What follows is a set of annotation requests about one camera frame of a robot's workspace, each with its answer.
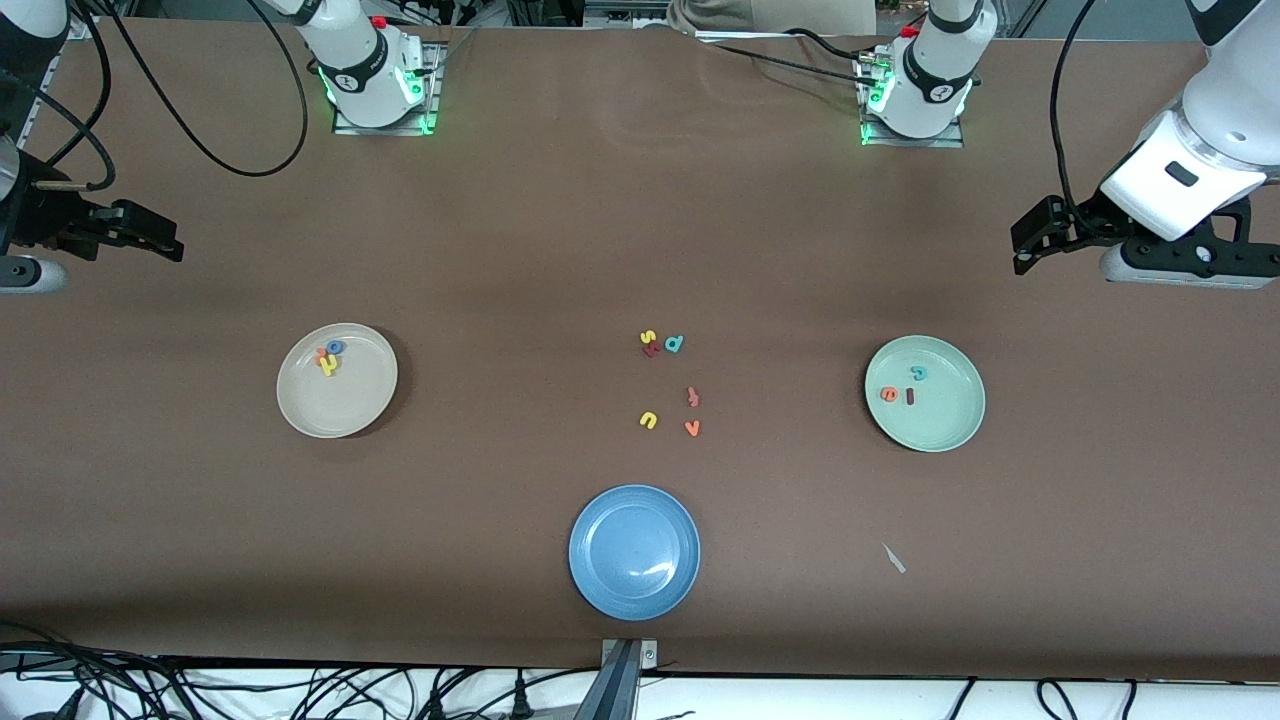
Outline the light green plate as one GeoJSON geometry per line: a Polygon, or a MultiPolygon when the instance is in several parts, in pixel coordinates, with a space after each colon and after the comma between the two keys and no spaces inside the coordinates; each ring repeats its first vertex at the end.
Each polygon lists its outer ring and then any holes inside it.
{"type": "Polygon", "coordinates": [[[870,357],[864,375],[870,416],[893,442],[913,451],[941,454],[965,445],[986,419],[986,384],[977,365],[945,340],[910,334],[891,340],[870,357]],[[910,366],[925,366],[928,377],[914,382],[910,366]],[[881,400],[884,386],[899,389],[893,404],[881,400]],[[915,389],[908,405],[905,391],[915,389]]]}

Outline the beige brown plate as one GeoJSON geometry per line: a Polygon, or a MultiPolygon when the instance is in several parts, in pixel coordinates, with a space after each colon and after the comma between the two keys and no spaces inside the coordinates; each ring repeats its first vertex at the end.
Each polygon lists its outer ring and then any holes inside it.
{"type": "Polygon", "coordinates": [[[276,405],[300,433],[338,439],[367,429],[389,407],[399,382],[399,363],[387,337],[370,325],[335,323],[296,341],[276,373],[276,405]],[[339,368],[325,377],[316,348],[346,342],[339,368]]]}

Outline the person in beige clothing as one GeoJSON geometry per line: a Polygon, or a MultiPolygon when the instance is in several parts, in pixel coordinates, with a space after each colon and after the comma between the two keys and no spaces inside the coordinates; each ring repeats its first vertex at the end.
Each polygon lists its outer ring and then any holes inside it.
{"type": "Polygon", "coordinates": [[[685,33],[796,28],[831,36],[877,33],[876,0],[669,0],[666,20],[685,33]]]}

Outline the brown table cover sheet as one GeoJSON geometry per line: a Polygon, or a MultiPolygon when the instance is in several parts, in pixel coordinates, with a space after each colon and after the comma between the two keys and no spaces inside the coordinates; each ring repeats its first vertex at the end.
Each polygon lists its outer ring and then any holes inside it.
{"type": "Polygon", "coordinates": [[[646,635],[677,673],[1280,680],[1280,288],[1111,284],[1083,251],[1014,275],[1053,44],[996,44],[932,151],[668,29],[479,31],[435,135],[333,135],[311,79],[303,151],[246,179],[102,35],[110,195],[186,259],[105,249],[0,299],[0,620],[136,653],[563,667],[646,635]],[[344,322],[396,395],[307,437],[276,373],[344,322]],[[910,334],[986,384],[955,450],[867,407],[910,334]],[[567,559],[628,484],[701,539],[645,623],[567,559]]]}

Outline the blue plate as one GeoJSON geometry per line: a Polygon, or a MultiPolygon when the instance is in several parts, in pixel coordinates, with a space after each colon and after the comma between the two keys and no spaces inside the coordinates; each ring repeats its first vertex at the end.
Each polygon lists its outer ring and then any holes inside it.
{"type": "Polygon", "coordinates": [[[570,575],[596,611],[645,623],[676,609],[701,566],[691,512],[654,486],[617,486],[589,501],[567,547],[570,575]]]}

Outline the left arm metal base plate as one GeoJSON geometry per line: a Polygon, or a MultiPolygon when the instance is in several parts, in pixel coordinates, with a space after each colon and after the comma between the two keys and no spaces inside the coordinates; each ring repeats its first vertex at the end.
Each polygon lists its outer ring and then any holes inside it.
{"type": "Polygon", "coordinates": [[[964,141],[959,115],[954,117],[941,133],[929,138],[913,138],[891,129],[887,120],[877,113],[896,82],[891,58],[888,54],[882,53],[882,50],[887,49],[887,45],[874,46],[870,51],[860,51],[858,58],[851,61],[854,76],[858,79],[870,81],[869,85],[860,85],[858,88],[861,145],[909,149],[961,149],[964,141]]]}

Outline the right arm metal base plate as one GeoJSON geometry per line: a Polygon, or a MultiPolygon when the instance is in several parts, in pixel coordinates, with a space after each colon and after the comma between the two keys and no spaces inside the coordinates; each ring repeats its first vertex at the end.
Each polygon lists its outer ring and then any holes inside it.
{"type": "Polygon", "coordinates": [[[334,106],[333,132],[393,137],[435,132],[449,45],[387,32],[385,61],[362,83],[349,72],[324,69],[334,106]]]}

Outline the grey metal frame piece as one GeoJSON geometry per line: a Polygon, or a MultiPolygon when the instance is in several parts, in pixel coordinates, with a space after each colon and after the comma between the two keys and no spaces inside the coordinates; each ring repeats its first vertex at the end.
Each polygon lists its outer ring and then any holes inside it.
{"type": "Polygon", "coordinates": [[[582,27],[586,29],[640,29],[666,26],[671,0],[584,0],[582,27]]]}

